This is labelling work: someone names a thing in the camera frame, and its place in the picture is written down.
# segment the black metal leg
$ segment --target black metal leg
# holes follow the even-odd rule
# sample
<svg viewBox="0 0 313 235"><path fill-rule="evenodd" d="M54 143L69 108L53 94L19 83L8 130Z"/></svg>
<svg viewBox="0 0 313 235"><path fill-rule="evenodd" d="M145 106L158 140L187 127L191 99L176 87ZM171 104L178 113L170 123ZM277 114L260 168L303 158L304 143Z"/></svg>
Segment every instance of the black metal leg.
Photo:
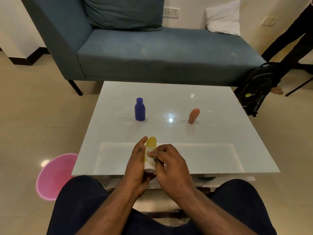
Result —
<svg viewBox="0 0 313 235"><path fill-rule="evenodd" d="M73 80L68 80L68 82L71 84L71 86L74 88L74 90L77 92L78 95L83 95L81 90L78 88L78 86L75 84Z"/></svg>
<svg viewBox="0 0 313 235"><path fill-rule="evenodd" d="M287 93L285 96L289 96L290 94L294 93L296 90L299 90L301 87L305 86L306 84L308 84L312 80L313 80L313 77L311 79L307 80L305 83L298 86L297 88L293 89L291 92Z"/></svg>

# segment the white pillow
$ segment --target white pillow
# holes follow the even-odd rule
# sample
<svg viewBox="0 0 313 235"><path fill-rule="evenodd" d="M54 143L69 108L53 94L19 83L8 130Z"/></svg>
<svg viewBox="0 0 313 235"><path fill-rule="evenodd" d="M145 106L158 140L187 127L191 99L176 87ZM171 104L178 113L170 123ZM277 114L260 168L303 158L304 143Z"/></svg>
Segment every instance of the white pillow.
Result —
<svg viewBox="0 0 313 235"><path fill-rule="evenodd" d="M240 36L240 0L217 7L205 8L205 23L208 31Z"/></svg>

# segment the purple bottle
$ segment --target purple bottle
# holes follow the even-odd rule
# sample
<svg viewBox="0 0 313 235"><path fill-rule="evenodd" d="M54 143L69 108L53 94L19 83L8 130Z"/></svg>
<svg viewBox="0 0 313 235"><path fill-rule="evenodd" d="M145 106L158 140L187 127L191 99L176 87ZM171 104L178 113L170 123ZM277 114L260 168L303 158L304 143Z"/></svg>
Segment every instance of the purple bottle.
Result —
<svg viewBox="0 0 313 235"><path fill-rule="evenodd" d="M144 121L146 118L146 108L143 104L143 99L141 97L137 98L137 103L135 105L135 119L138 121Z"/></svg>

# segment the hand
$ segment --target hand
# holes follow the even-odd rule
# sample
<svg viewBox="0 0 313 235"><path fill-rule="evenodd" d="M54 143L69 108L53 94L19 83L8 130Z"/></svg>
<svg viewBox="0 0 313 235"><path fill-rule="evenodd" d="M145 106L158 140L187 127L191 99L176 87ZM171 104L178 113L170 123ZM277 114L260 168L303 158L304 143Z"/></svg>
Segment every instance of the hand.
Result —
<svg viewBox="0 0 313 235"><path fill-rule="evenodd" d="M155 178L155 175L152 173L144 172L145 165L143 160L146 151L144 143L147 140L148 137L145 136L135 145L121 182L134 189L135 193L137 193L137 198L146 191L149 181Z"/></svg>
<svg viewBox="0 0 313 235"><path fill-rule="evenodd" d="M194 192L196 187L186 161L173 145L160 145L148 153L148 156L157 158L154 174L164 192L176 203L180 199L186 199L190 192Z"/></svg>

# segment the blue sofa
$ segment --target blue sofa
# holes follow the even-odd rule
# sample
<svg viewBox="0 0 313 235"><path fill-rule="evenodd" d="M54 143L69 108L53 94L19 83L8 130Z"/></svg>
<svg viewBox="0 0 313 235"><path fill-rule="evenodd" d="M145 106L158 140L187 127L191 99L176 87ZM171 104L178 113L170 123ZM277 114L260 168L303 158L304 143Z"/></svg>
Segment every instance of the blue sofa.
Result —
<svg viewBox="0 0 313 235"><path fill-rule="evenodd" d="M237 86L264 59L241 37L206 30L93 29L83 0L22 0L62 75L73 80Z"/></svg>

